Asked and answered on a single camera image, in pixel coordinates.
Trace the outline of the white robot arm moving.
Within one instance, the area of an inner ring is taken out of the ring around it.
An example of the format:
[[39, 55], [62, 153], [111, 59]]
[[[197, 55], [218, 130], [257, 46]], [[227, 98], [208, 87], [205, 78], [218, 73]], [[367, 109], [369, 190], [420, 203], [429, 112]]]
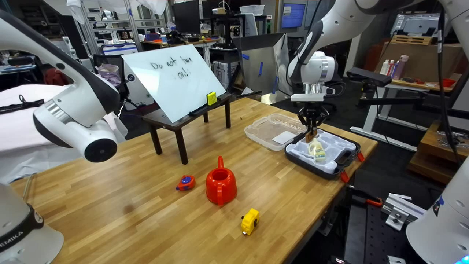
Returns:
[[320, 49], [360, 36], [376, 15], [405, 10], [423, 0], [335, 0], [332, 8], [315, 21], [304, 42], [285, 68], [285, 80], [293, 89], [291, 100], [319, 106], [325, 95], [322, 87], [332, 80], [335, 62]]

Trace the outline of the white robot base right foreground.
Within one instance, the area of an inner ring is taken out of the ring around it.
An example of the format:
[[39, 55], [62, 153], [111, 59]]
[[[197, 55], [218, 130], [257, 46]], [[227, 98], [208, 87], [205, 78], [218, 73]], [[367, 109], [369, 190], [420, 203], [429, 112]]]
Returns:
[[405, 238], [426, 264], [467, 264], [469, 158], [426, 213], [407, 225]]

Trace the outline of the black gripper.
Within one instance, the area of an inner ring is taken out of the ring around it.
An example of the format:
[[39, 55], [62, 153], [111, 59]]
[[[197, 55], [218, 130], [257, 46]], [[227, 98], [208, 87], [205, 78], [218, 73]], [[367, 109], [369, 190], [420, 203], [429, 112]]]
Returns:
[[306, 136], [317, 137], [319, 128], [316, 127], [319, 127], [323, 121], [326, 121], [332, 114], [334, 114], [334, 106], [331, 103], [326, 103], [326, 102], [306, 103], [304, 106], [300, 108], [297, 118], [300, 124], [307, 128]]

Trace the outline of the white robot arm left foreground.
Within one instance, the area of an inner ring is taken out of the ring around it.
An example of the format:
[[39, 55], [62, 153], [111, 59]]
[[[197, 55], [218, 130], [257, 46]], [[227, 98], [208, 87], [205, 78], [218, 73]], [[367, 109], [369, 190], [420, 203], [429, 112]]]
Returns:
[[[0, 12], [0, 32], [2, 49], [38, 56], [71, 80], [33, 112], [35, 130], [87, 162], [111, 159], [117, 153], [117, 139], [104, 118], [120, 111], [118, 90], [8, 12]], [[209, 93], [216, 95], [216, 105], [231, 99], [193, 46], [127, 55], [124, 65], [169, 122], [205, 108]]]

